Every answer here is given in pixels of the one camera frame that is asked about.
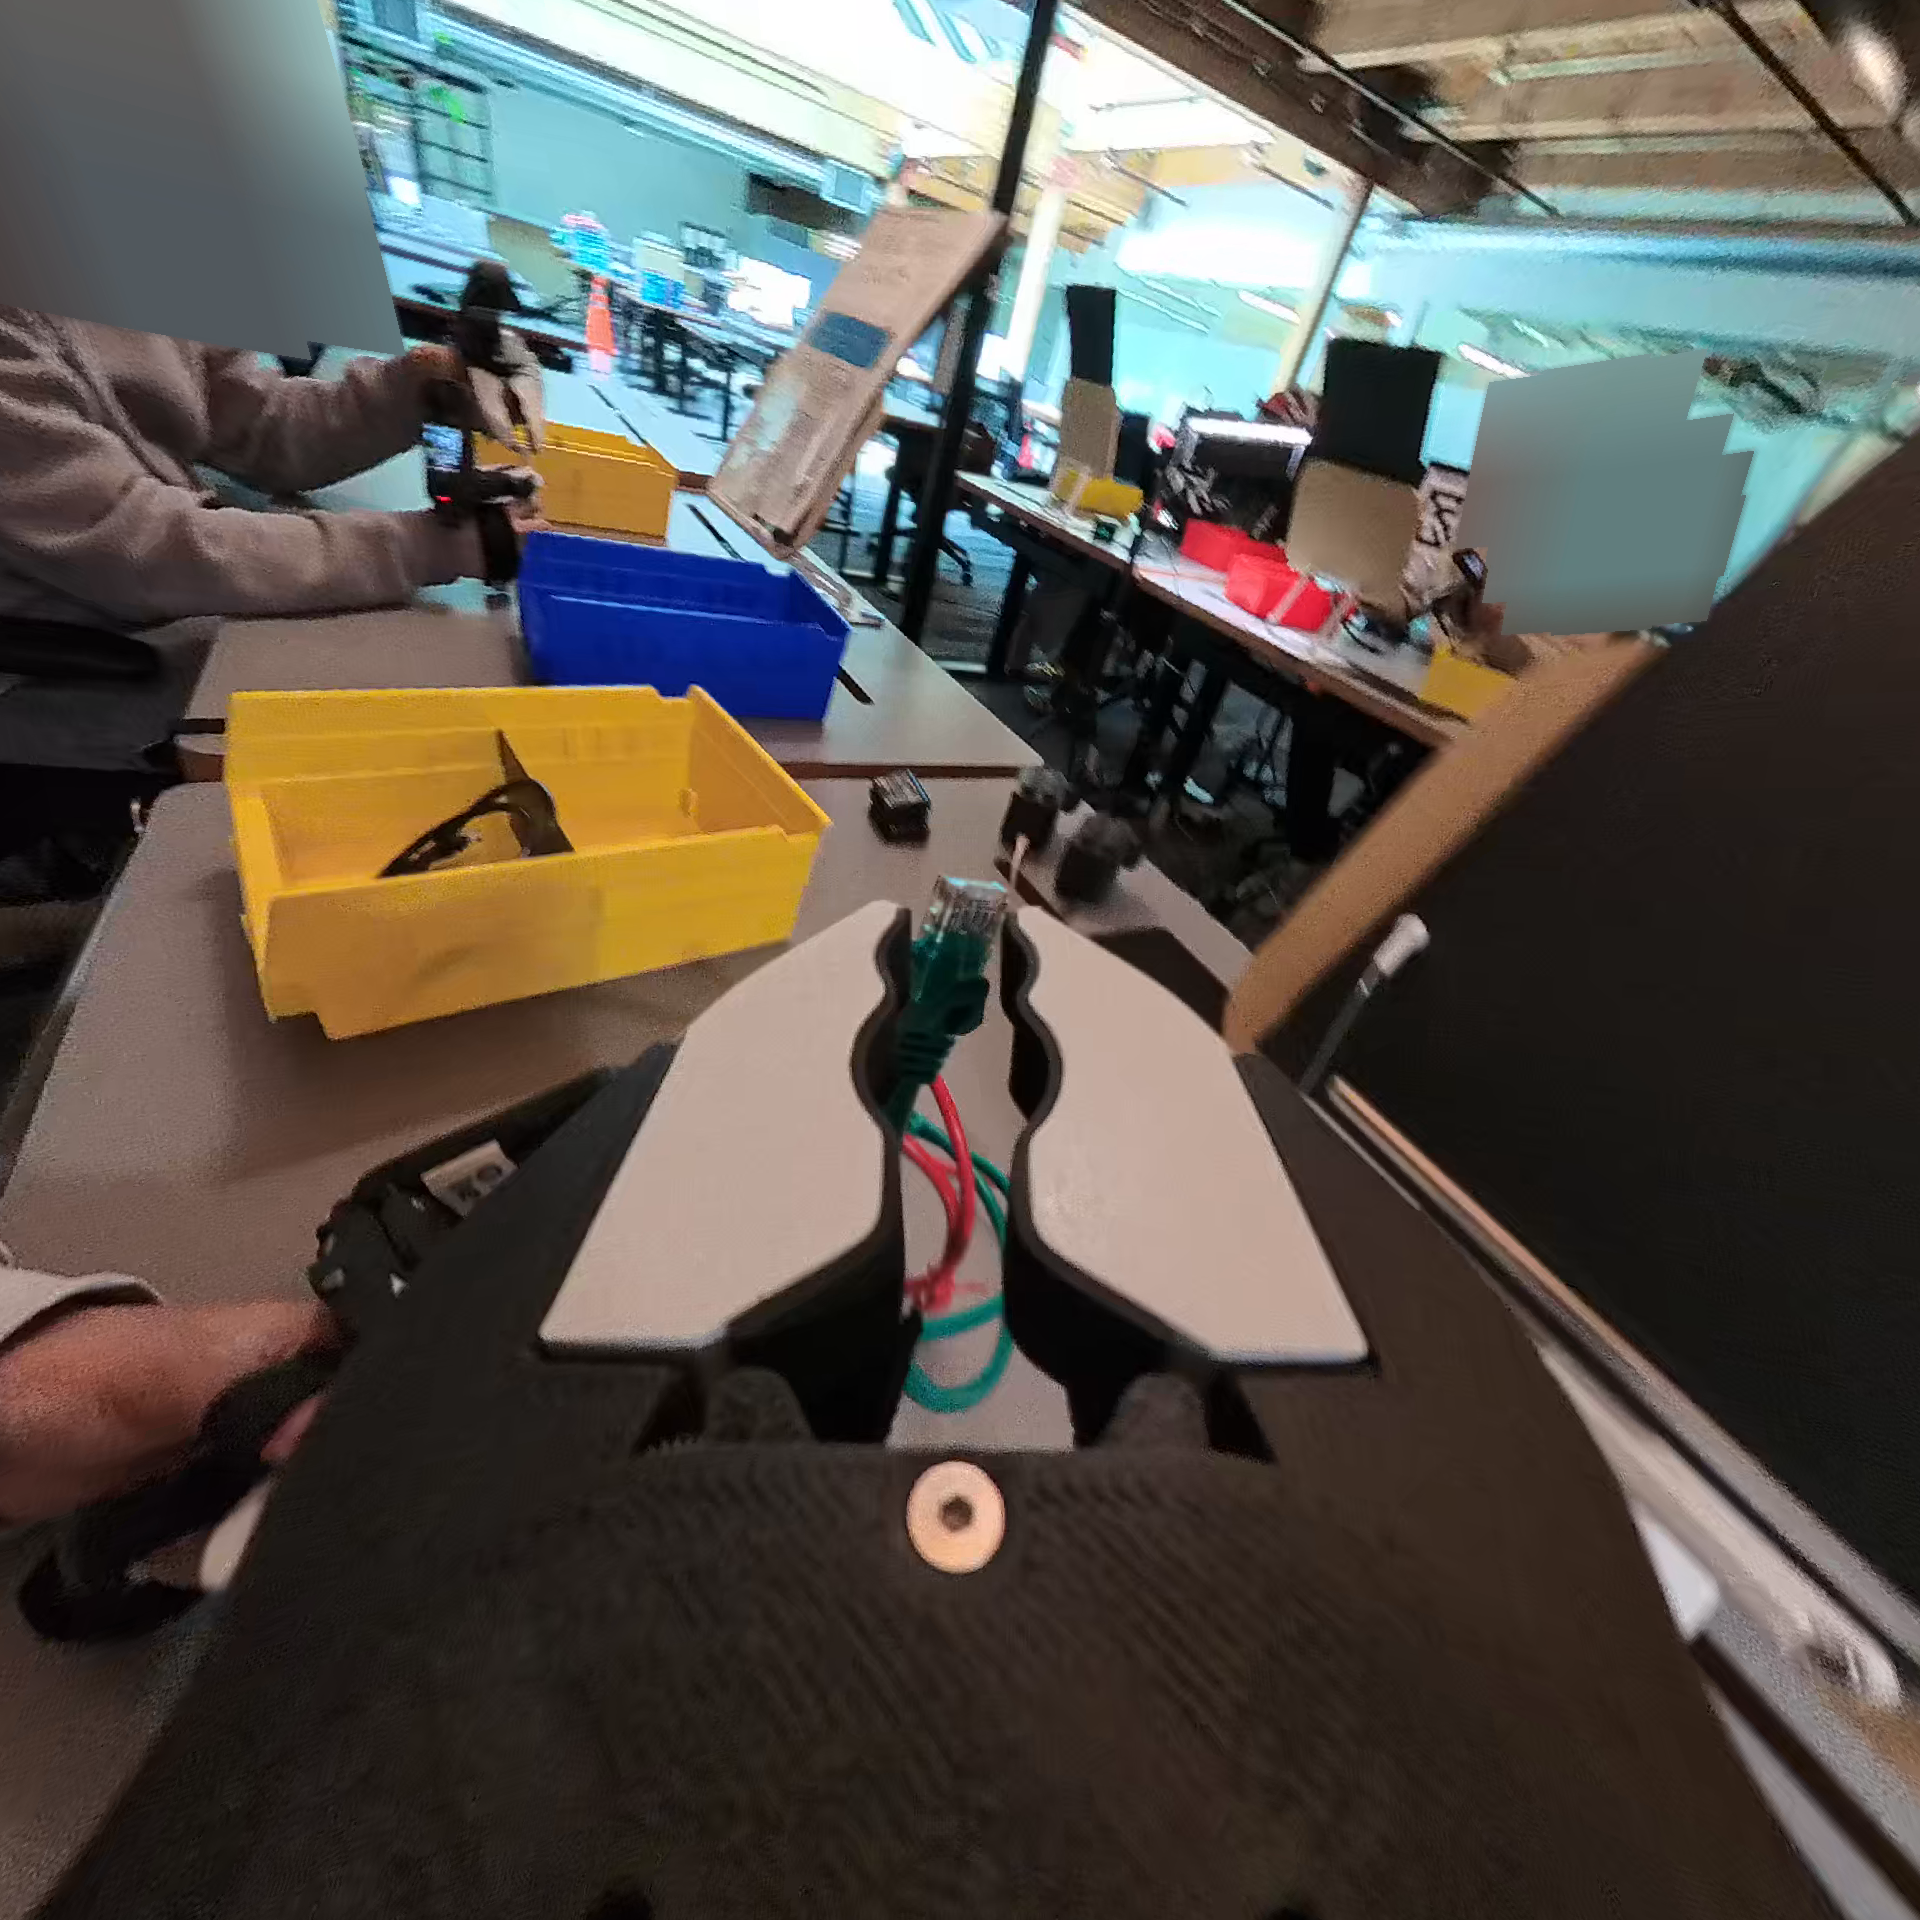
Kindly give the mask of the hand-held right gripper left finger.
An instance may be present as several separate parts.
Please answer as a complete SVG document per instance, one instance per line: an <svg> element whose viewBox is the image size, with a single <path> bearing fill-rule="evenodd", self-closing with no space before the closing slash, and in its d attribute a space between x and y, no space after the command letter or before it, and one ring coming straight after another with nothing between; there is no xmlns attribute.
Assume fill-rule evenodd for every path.
<svg viewBox="0 0 1920 1920"><path fill-rule="evenodd" d="M888 1352L898 1134L874 1091L910 920L865 903L742 976L674 1048L539 1325L554 1352Z"/></svg>

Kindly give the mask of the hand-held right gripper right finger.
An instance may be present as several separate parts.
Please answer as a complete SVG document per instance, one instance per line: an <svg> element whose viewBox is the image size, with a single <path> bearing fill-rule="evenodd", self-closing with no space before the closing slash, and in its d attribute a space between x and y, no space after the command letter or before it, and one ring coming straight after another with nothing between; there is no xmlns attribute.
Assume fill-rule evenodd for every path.
<svg viewBox="0 0 1920 1920"><path fill-rule="evenodd" d="M1144 1333L1230 1367L1334 1367L1369 1341L1228 1043L1054 917L1006 931L1001 987L1040 1045L1025 1213L1043 1256Z"/></svg>

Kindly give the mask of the person's left forearm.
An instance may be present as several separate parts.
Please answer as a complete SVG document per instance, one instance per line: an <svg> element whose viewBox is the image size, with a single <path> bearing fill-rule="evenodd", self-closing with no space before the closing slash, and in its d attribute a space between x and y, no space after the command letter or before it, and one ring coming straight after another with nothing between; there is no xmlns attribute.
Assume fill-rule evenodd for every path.
<svg viewBox="0 0 1920 1920"><path fill-rule="evenodd" d="M160 1296L141 1279L118 1272L58 1276L3 1264L3 1352L76 1312L152 1307Z"/></svg>

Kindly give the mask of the person's left hand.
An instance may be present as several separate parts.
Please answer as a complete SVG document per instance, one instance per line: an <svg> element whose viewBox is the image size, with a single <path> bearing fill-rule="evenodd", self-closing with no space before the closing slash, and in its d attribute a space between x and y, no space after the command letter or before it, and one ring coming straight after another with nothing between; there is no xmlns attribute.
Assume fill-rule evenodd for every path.
<svg viewBox="0 0 1920 1920"><path fill-rule="evenodd" d="M339 1347L320 1303L289 1297L171 1305L118 1287L36 1312L5 1337L5 1531L176 1472L236 1384Z"/></svg>

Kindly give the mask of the large yellow plastic bin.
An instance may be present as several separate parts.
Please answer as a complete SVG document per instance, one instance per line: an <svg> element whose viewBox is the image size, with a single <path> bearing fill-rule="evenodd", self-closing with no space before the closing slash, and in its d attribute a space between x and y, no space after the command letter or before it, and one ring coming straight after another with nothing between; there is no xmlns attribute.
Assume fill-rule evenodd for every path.
<svg viewBox="0 0 1920 1920"><path fill-rule="evenodd" d="M573 851L516 857L489 820L381 879L499 780L499 729ZM243 689L224 777L262 1007L331 1039L779 943L829 828L700 687Z"/></svg>

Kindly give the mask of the small black device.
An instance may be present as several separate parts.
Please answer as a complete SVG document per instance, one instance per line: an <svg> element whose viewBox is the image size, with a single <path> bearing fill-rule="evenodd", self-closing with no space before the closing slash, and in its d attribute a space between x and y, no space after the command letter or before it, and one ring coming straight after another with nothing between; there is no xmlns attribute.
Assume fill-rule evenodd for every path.
<svg viewBox="0 0 1920 1920"><path fill-rule="evenodd" d="M1000 820L1000 847L1012 862L1043 855L1077 803L1072 782L1043 764L1021 768Z"/></svg>
<svg viewBox="0 0 1920 1920"><path fill-rule="evenodd" d="M1067 907L1105 904L1140 855L1144 838L1133 822L1089 809L1058 855L1051 881L1056 901Z"/></svg>

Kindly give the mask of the grey metal rod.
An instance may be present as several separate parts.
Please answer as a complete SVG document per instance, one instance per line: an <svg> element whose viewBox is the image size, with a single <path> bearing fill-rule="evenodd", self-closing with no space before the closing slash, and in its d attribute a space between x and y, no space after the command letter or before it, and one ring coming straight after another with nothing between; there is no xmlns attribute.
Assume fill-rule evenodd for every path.
<svg viewBox="0 0 1920 1920"><path fill-rule="evenodd" d="M1384 934L1378 948L1373 948L1349 987L1344 1000L1337 1006L1334 1017L1329 1021L1323 1038L1310 1055L1310 1063L1299 1079L1302 1096L1317 1096L1323 1091L1340 1051L1346 1047L1372 999L1398 972L1403 972L1412 958L1425 952L1428 943L1432 931L1421 917L1398 913L1394 918L1393 928Z"/></svg>

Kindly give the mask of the black divider panel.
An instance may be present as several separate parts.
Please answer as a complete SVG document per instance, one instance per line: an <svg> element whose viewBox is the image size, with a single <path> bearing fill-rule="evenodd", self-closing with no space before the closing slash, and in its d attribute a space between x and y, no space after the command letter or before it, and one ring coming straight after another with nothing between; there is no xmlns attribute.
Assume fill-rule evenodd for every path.
<svg viewBox="0 0 1920 1920"><path fill-rule="evenodd" d="M1340 1116L1886 1639L1917 1596L1917 452L1689 635L1538 667L1258 948Z"/></svg>

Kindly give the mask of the blue plastic bin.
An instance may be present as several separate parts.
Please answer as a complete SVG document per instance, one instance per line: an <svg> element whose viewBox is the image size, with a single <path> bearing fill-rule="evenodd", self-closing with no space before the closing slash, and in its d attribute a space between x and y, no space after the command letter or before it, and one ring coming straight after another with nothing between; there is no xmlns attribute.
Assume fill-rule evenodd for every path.
<svg viewBox="0 0 1920 1920"><path fill-rule="evenodd" d="M516 597L532 683L700 687L738 720L820 723L851 632L798 571L585 534L529 534Z"/></svg>

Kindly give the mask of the wooden workbench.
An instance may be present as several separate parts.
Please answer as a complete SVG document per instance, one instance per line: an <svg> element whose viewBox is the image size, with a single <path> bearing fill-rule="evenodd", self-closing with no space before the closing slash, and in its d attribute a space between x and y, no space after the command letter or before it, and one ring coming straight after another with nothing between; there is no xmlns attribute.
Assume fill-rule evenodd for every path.
<svg viewBox="0 0 1920 1920"><path fill-rule="evenodd" d="M988 660L981 664L992 681L1026 678L1033 647L1021 635L1025 604L1038 576L1056 571L1098 600L1112 600L1122 585L1140 590L1176 620L1202 630L1217 652L1226 652L1222 671L1241 686L1251 687L1256 671L1278 675L1308 693L1340 700L1426 747L1442 747L1473 724L1426 704L1417 686L1380 676L1331 640L1245 612L1230 600L1222 573L1212 566L1129 559L1122 540L1092 540L1091 520L1069 517L1029 487L963 472L955 488L973 526L1014 553L1014 571L1000 600Z"/></svg>

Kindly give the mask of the little yellow bin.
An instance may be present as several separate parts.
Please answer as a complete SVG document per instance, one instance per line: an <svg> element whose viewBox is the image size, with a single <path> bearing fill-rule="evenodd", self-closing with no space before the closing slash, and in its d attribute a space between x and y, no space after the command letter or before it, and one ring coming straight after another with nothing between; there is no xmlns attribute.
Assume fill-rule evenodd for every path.
<svg viewBox="0 0 1920 1920"><path fill-rule="evenodd" d="M1516 675L1442 640L1432 648L1417 700L1436 713L1476 724L1516 683Z"/></svg>

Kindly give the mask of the cardboard box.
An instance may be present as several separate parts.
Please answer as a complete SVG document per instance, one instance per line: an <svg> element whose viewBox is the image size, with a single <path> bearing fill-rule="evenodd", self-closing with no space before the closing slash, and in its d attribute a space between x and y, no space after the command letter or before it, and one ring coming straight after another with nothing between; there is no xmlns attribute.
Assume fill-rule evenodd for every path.
<svg viewBox="0 0 1920 1920"><path fill-rule="evenodd" d="M1305 455L1293 475L1283 547L1297 571L1366 607L1401 612L1420 524L1417 484Z"/></svg>

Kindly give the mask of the cardboard sign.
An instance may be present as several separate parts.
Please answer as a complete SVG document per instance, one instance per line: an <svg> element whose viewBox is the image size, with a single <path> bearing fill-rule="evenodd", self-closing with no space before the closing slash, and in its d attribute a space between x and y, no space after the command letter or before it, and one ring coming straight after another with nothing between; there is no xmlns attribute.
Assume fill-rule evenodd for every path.
<svg viewBox="0 0 1920 1920"><path fill-rule="evenodd" d="M908 350L1004 247L992 207L880 207L800 339L763 373L709 500L777 559L825 526Z"/></svg>

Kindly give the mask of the black pole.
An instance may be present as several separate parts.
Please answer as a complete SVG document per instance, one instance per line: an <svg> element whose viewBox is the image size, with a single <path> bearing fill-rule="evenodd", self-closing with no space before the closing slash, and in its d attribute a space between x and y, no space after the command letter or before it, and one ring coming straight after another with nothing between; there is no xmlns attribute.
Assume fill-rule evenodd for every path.
<svg viewBox="0 0 1920 1920"><path fill-rule="evenodd" d="M1025 53L989 196L989 212L1000 227L981 262L966 277L965 301L957 309L957 352L945 399L942 430L923 472L916 532L904 583L904 605L896 620L898 630L916 647L923 645L931 597L939 576L947 513L954 503L955 475L971 425L976 363L996 296L1000 264L1012 235L1025 158L1040 104L1044 64L1058 11L1060 7L1056 1L1033 1L1026 11Z"/></svg>

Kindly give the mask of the aluminium frame rail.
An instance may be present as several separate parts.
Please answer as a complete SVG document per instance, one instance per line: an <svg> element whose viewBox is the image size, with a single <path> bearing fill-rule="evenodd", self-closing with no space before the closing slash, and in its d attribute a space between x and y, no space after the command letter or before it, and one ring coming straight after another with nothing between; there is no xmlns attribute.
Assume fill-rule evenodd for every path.
<svg viewBox="0 0 1920 1920"><path fill-rule="evenodd" d="M1638 1527L1722 1729L1840 1916L1917 1916L1917 1614L1344 1079L1332 1124L1514 1305Z"/></svg>

